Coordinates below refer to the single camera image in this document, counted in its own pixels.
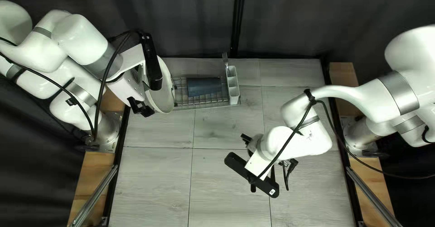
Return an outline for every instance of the gray tile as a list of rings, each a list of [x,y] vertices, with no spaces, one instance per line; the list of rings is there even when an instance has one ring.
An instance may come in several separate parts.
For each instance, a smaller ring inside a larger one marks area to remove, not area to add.
[[[307,87],[261,87],[261,93],[263,96],[264,131],[268,132],[270,129],[276,126],[285,125],[281,118],[281,106],[287,101],[302,94],[305,89],[307,89]],[[329,110],[329,116],[331,116],[331,109],[329,107],[328,99],[322,98],[320,100],[325,102]],[[337,140],[335,139],[333,130],[329,126],[323,106],[321,104],[317,104],[314,106],[314,110],[318,114],[320,121],[329,134],[329,137],[331,137],[331,150],[338,151]]]
[[[194,148],[243,149],[242,133],[264,133],[261,87],[241,86],[241,105],[196,110]]]
[[[324,85],[319,59],[259,59],[262,86]]]
[[[125,147],[111,227],[186,227],[192,149]]]
[[[355,226],[339,152],[297,160],[299,164],[289,177],[289,191],[283,178],[277,177],[280,195],[270,199],[272,226]]]
[[[173,77],[225,76],[225,64],[220,58],[163,58]],[[230,59],[236,66],[239,85],[260,86],[258,59]]]
[[[190,147],[195,111],[155,113],[150,117],[130,114],[124,146]]]
[[[189,227],[269,227],[269,197],[251,193],[245,179],[224,164],[234,151],[247,159],[246,150],[194,149]]]
[[[230,59],[229,65],[236,67],[239,85],[261,86],[258,59]]]

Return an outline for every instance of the dish rack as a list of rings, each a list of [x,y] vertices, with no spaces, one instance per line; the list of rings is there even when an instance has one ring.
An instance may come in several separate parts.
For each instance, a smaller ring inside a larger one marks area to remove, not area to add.
[[[174,90],[174,111],[240,105],[240,91],[236,68],[234,66],[229,66],[228,69],[226,69],[226,76],[221,76],[219,78],[221,91],[193,97],[188,96],[187,78],[172,78],[176,87]]]

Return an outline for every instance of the wire rack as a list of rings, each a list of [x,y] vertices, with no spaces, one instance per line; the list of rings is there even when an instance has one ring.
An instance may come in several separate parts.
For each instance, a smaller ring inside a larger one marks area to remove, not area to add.
[[[177,87],[174,97],[176,103],[174,110],[191,110],[230,106],[226,77],[220,77],[220,83],[222,85],[221,91],[193,97],[188,96],[187,78],[180,77],[173,78],[172,80],[174,85]]]

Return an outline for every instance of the black pole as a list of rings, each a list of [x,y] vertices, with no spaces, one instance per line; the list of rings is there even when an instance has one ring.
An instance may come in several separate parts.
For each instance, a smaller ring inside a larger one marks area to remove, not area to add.
[[[125,140],[125,134],[127,132],[128,119],[130,117],[130,107],[129,106],[125,105],[124,114],[122,116],[123,116],[123,118],[122,118],[120,130],[119,130],[118,144],[116,145],[115,158],[113,161],[114,165],[118,165],[118,172],[115,174],[115,176],[113,177],[112,181],[109,183],[109,186],[107,188],[106,203],[104,205],[104,210],[103,210],[103,217],[107,217],[105,226],[109,225],[110,213],[112,211],[112,203],[113,203],[113,199],[115,197],[115,188],[116,188],[116,183],[118,181],[118,174],[119,174],[119,169],[120,169],[122,150],[124,148],[124,140]]]
[[[332,83],[331,83],[331,77],[329,76],[329,62],[327,61],[327,58],[325,56],[321,57],[320,59],[321,59],[321,66],[323,71],[323,77],[325,79],[325,84],[330,85]],[[337,134],[340,136],[341,140],[345,141],[345,138],[343,136],[343,129],[341,128],[341,124],[340,124],[340,116],[338,114],[335,98],[329,98],[329,105],[331,107],[332,120],[334,122],[335,130],[337,130]],[[346,187],[348,189],[348,196],[351,203],[351,209],[354,216],[355,226],[359,227],[360,223],[364,221],[362,218],[361,207],[359,205],[355,183],[351,179],[351,177],[348,174],[346,174],[346,167],[350,167],[351,163],[349,161],[349,156],[346,149],[339,145],[338,150],[340,152],[341,165],[344,171],[345,182],[346,182]]]
[[[231,30],[230,58],[237,57],[240,29],[242,28],[244,0],[234,0],[233,29]]]

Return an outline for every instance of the silver joint band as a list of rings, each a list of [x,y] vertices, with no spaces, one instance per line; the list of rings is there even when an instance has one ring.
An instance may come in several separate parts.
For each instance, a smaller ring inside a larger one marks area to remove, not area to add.
[[[50,32],[50,31],[48,31],[48,30],[46,30],[46,29],[43,29],[43,28],[41,28],[41,27],[38,27],[38,26],[36,26],[36,27],[32,30],[32,32],[37,32],[37,33],[40,33],[40,34],[42,34],[42,35],[45,35],[45,36],[51,38],[51,32]]]
[[[104,76],[104,72],[106,70],[107,64],[109,63],[110,59],[112,58],[113,53],[115,52],[115,48],[108,43],[107,49],[104,52],[104,54],[95,62],[84,65],[83,67],[88,70],[92,75],[94,75],[97,79],[102,79]],[[114,74],[116,74],[119,69],[121,69],[123,62],[123,58],[120,54],[117,54],[115,60],[112,63],[112,66],[109,70],[109,74],[107,75],[107,78],[110,78]]]
[[[21,70],[22,70],[22,68],[20,68],[19,66],[14,64],[6,72],[6,78],[9,79],[9,80],[12,80],[15,77],[15,75],[17,75],[19,72],[21,72]]]
[[[315,116],[315,117],[312,117],[310,119],[307,119],[303,122],[303,124],[301,124],[299,129],[302,129],[303,127],[307,127],[308,125],[313,124],[313,123],[317,122],[318,120],[320,120],[319,116]]]
[[[79,97],[80,100],[82,100],[90,107],[97,102],[97,100],[92,95],[90,95],[90,93],[88,93],[86,90],[84,90],[82,87],[74,82],[71,82],[67,86],[67,90]]]
[[[400,115],[420,108],[416,94],[400,73],[393,71],[387,76],[380,77],[379,80],[396,102]]]
[[[413,116],[412,118],[394,126],[394,128],[399,132],[399,134],[404,134],[410,130],[413,130],[421,125],[425,124],[418,116]]]

